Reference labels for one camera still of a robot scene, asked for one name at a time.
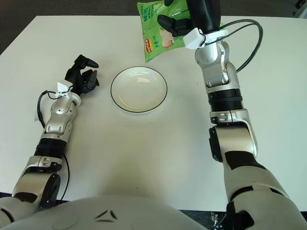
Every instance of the snack bag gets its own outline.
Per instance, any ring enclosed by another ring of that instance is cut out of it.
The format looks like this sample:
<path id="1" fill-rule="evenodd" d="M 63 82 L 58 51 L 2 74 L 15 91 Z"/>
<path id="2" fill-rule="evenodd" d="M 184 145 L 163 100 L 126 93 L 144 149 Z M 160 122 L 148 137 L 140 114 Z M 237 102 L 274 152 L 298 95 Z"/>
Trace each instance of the snack bag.
<path id="1" fill-rule="evenodd" d="M 183 36 L 173 37 L 158 23 L 158 15 L 163 14 L 176 20 L 190 18 L 186 1 L 174 1 L 170 6 L 164 5 L 164 0 L 148 3 L 137 3 L 141 17 L 145 61 L 171 49 L 184 47 Z"/>

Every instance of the white plate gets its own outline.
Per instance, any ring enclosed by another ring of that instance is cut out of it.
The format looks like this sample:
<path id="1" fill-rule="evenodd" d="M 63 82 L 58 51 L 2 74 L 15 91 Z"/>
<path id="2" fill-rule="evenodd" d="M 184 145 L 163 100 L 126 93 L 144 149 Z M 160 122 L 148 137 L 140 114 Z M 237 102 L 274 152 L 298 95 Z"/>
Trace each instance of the white plate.
<path id="1" fill-rule="evenodd" d="M 166 97 L 163 76 L 147 67 L 132 67 L 119 73 L 111 85 L 111 96 L 122 109 L 141 113 L 158 107 Z"/>

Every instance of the robotic arm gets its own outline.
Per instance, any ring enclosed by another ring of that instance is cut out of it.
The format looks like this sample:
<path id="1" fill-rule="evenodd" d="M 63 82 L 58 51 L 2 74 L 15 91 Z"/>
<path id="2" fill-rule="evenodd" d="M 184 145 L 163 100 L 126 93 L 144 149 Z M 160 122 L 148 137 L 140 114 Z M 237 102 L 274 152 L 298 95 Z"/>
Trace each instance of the robotic arm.
<path id="1" fill-rule="evenodd" d="M 46 125 L 38 111 L 44 131 L 12 197 L 0 199 L 0 227 L 38 210 L 55 206 L 60 185 L 57 172 L 62 167 L 62 158 L 77 113 L 76 107 L 81 104 L 79 95 L 88 93 L 99 85 L 96 70 L 80 73 L 87 66 L 98 68 L 97 63 L 80 55 L 68 70 L 65 80 L 58 82 L 57 101 L 51 107 L 51 117 Z"/>
<path id="2" fill-rule="evenodd" d="M 219 41 L 220 7 L 217 0 L 187 0 L 193 28 L 184 37 L 186 47 L 196 49 L 195 59 L 206 84 L 213 158 L 223 163 L 230 229 L 305 229 L 306 221 L 273 174 L 256 161 L 257 141 L 243 108 L 237 71 L 229 61 L 229 46 Z M 175 31 L 174 19 L 169 32 Z M 160 25 L 167 29 L 160 17 Z"/>

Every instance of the table surface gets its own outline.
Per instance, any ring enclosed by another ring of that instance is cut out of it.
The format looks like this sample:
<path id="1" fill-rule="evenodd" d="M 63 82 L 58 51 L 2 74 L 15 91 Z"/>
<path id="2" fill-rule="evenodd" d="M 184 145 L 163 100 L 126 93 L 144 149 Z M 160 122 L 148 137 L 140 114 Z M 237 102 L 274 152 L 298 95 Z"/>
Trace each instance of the table surface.
<path id="1" fill-rule="evenodd" d="M 227 23 L 242 17 L 222 17 Z M 253 17 L 264 37 L 238 76 L 259 144 L 259 163 L 271 170 L 300 210 L 307 210 L 307 20 Z M 239 66 L 258 39 L 250 26 L 227 39 Z M 67 156 L 71 181 L 64 199 L 135 194 L 178 209 L 224 211 L 222 164 L 211 157 L 209 106 L 194 51 L 179 48 L 145 64 L 137 16 L 38 16 L 0 56 L 0 191 L 11 193 L 42 127 L 38 96 L 55 90 L 79 54 L 99 63 L 100 86 L 82 96 Z M 115 76 L 132 66 L 160 72 L 168 85 L 155 110 L 132 114 L 112 101 Z M 50 115 L 52 101 L 42 110 Z M 67 180 L 66 165 L 59 197 Z"/>

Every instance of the white sticker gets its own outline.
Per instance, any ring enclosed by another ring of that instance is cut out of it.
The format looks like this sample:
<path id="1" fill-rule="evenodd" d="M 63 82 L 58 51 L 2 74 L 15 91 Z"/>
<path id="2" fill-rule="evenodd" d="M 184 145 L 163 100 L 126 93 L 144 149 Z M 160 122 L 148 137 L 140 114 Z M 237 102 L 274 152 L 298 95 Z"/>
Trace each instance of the white sticker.
<path id="1" fill-rule="evenodd" d="M 38 121 L 38 114 L 37 114 L 37 111 L 35 111 L 35 113 L 34 113 L 34 121 Z"/>

